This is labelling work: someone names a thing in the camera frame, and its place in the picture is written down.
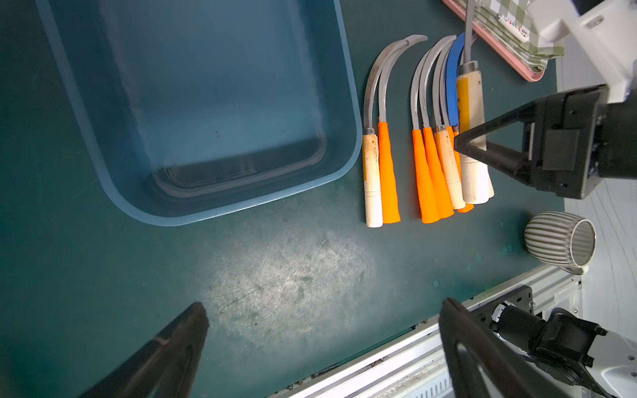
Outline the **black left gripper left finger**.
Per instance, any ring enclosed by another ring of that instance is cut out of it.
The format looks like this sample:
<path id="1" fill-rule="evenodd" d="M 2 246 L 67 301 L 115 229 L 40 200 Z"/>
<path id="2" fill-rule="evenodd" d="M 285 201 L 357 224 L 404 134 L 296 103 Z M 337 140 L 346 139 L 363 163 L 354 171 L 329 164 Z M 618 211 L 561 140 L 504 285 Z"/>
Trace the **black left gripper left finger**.
<path id="1" fill-rule="evenodd" d="M 192 303 L 83 397 L 189 397 L 209 329 L 200 302 Z"/>

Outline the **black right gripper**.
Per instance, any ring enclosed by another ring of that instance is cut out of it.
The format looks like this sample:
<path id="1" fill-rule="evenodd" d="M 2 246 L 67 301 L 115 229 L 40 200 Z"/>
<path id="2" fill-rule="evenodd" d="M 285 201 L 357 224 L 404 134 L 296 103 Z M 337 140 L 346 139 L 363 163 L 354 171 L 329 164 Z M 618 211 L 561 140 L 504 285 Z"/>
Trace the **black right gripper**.
<path id="1" fill-rule="evenodd" d="M 636 90 L 623 102 L 610 103 L 609 88 L 589 86 L 564 91 L 545 100 L 547 127 L 540 129 L 541 152 L 535 186 L 570 199 L 586 198 L 604 178 L 636 179 Z M 532 147 L 536 105 L 522 105 L 461 133 L 455 149 L 507 177 L 532 186 Z M 489 134 L 521 123 L 522 151 L 491 144 Z"/>

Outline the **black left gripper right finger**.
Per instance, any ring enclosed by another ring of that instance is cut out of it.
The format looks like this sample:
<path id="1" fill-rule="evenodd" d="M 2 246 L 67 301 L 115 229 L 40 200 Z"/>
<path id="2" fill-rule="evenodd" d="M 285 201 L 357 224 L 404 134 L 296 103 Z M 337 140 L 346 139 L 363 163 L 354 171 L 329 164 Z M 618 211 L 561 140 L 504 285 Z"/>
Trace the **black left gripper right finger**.
<path id="1" fill-rule="evenodd" d="M 443 301 L 439 329 L 457 397 L 490 397 L 485 377 L 504 397 L 567 395 L 514 354 L 456 299 Z"/>

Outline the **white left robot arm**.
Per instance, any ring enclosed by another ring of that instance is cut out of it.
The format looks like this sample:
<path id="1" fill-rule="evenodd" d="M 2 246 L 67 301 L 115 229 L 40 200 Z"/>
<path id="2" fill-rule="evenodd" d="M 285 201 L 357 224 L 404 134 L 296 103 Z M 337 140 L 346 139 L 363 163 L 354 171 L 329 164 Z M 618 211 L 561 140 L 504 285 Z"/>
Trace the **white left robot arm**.
<path id="1" fill-rule="evenodd" d="M 636 395 L 636 344 L 597 323 L 554 308 L 548 320 L 500 301 L 486 319 L 446 299 L 441 341 L 458 397 L 489 397 L 489 379 L 504 397 L 564 397 L 539 375 L 604 397 Z M 193 303 L 85 397 L 187 397 L 208 330 Z"/>

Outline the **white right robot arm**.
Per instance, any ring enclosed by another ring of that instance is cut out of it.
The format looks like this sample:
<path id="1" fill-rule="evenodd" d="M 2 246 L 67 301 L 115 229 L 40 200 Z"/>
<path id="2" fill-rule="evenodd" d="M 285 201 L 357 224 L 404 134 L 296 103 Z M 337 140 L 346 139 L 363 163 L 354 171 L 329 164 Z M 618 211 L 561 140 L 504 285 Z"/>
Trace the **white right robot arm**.
<path id="1" fill-rule="evenodd" d="M 603 81 L 486 120 L 479 67 L 466 56 L 456 80 L 455 148 L 471 204 L 490 199 L 490 169 L 572 199 L 583 199 L 604 178 L 636 176 L 635 2 L 536 1 L 529 15 L 546 41 L 572 36 Z"/>

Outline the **blue plastic storage box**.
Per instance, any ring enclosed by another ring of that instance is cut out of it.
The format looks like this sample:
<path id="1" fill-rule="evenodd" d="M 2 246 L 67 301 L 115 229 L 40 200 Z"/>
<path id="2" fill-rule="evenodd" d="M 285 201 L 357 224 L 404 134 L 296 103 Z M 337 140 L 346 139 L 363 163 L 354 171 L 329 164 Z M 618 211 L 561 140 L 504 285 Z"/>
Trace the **blue plastic storage box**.
<path id="1" fill-rule="evenodd" d="M 39 1 L 111 202 L 176 227 L 343 177 L 362 122 L 338 1 Z"/>

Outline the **grey ribbed mug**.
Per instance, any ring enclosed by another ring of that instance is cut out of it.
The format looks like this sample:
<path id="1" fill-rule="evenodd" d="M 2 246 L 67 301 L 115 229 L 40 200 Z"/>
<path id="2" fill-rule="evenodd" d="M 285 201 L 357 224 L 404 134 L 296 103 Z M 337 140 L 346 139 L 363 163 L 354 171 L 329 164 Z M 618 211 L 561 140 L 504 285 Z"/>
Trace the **grey ribbed mug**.
<path id="1" fill-rule="evenodd" d="M 524 243 L 541 263 L 573 275 L 585 275 L 597 250 L 597 231 L 584 217 L 547 211 L 527 223 Z"/>

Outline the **pink tray with checkered cloth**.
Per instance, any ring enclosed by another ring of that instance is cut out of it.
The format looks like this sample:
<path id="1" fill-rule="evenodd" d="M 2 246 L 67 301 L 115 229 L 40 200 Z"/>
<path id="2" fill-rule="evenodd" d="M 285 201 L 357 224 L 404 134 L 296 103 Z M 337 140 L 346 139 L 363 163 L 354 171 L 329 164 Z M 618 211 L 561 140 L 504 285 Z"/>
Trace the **pink tray with checkered cloth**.
<path id="1" fill-rule="evenodd" d="M 564 55 L 562 41 L 540 38 L 528 14 L 529 1 L 484 0 L 474 8 L 473 29 L 523 79 L 540 81 L 549 61 Z"/>

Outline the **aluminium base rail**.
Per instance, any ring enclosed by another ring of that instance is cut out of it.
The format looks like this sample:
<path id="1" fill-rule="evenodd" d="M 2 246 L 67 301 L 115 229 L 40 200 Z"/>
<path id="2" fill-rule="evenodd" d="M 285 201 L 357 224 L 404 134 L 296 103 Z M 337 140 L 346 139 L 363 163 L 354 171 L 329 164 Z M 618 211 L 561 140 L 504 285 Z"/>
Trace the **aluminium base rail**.
<path id="1" fill-rule="evenodd" d="M 508 301 L 547 319 L 554 308 L 579 315 L 582 278 L 550 265 L 539 266 L 464 301 L 486 323 L 497 303 Z M 453 396 L 449 369 L 466 349 L 451 331 L 451 309 L 418 323 L 363 355 L 337 363 L 276 393 L 278 397 Z"/>

